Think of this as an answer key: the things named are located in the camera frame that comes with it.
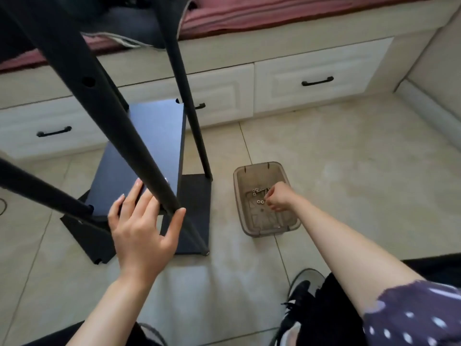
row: forearm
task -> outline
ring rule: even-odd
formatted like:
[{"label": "forearm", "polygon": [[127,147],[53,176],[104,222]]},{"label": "forearm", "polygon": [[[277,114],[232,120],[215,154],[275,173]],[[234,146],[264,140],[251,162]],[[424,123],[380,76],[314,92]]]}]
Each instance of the forearm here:
[{"label": "forearm", "polygon": [[404,263],[301,196],[292,209],[360,315],[385,290],[423,279]]},{"label": "forearm", "polygon": [[131,333],[151,285],[118,278],[67,345],[122,346]]}]

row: polka dot shirt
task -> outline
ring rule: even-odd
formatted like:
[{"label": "polka dot shirt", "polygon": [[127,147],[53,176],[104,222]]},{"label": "polka dot shirt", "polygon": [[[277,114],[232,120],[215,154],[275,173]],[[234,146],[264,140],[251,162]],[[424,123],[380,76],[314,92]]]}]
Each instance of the polka dot shirt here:
[{"label": "polka dot shirt", "polygon": [[363,323],[371,346],[461,346],[461,291],[429,281],[388,289]]}]

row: black drawer handle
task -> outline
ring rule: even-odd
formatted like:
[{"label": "black drawer handle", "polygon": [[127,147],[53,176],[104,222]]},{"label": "black drawer handle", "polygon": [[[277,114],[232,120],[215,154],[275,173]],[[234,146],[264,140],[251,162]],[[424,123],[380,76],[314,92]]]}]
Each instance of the black drawer handle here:
[{"label": "black drawer handle", "polygon": [[204,103],[200,103],[199,106],[195,107],[196,109],[203,109],[206,107],[206,104]]},{"label": "black drawer handle", "polygon": [[312,85],[318,85],[318,84],[325,83],[325,82],[331,82],[333,80],[335,80],[335,78],[332,77],[332,76],[329,76],[329,77],[326,78],[326,80],[322,80],[322,81],[315,81],[315,82],[303,81],[303,82],[301,82],[301,85],[302,86],[312,86]]},{"label": "black drawer handle", "polygon": [[43,131],[39,131],[39,132],[37,132],[37,137],[46,137],[46,136],[58,135],[60,133],[69,132],[70,130],[72,130],[72,126],[67,126],[61,131],[50,132],[50,133],[44,133]]}]

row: drawer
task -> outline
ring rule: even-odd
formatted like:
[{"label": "drawer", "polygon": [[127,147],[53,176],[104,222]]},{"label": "drawer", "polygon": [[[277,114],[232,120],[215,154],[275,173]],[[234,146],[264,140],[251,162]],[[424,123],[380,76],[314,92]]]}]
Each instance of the drawer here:
[{"label": "drawer", "polygon": [[[254,65],[211,70],[188,75],[200,126],[253,116]],[[174,78],[120,88],[128,103],[178,98]]]},{"label": "drawer", "polygon": [[[44,136],[37,136],[40,131]],[[74,97],[0,111],[0,150],[14,159],[79,149],[106,141],[106,136]]]},{"label": "drawer", "polygon": [[365,92],[392,38],[255,63],[255,112]]}]

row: black cord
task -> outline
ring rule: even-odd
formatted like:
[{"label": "black cord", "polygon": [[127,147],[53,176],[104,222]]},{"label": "black cord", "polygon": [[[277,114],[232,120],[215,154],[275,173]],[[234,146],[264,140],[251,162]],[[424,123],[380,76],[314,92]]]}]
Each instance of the black cord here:
[{"label": "black cord", "polygon": [[5,208],[2,210],[2,212],[0,212],[0,216],[1,216],[1,215],[3,215],[3,214],[5,213],[5,211],[7,210],[7,208],[8,208],[8,203],[6,202],[5,199],[2,199],[2,198],[0,198],[0,202],[2,202],[3,205],[5,206]]}]

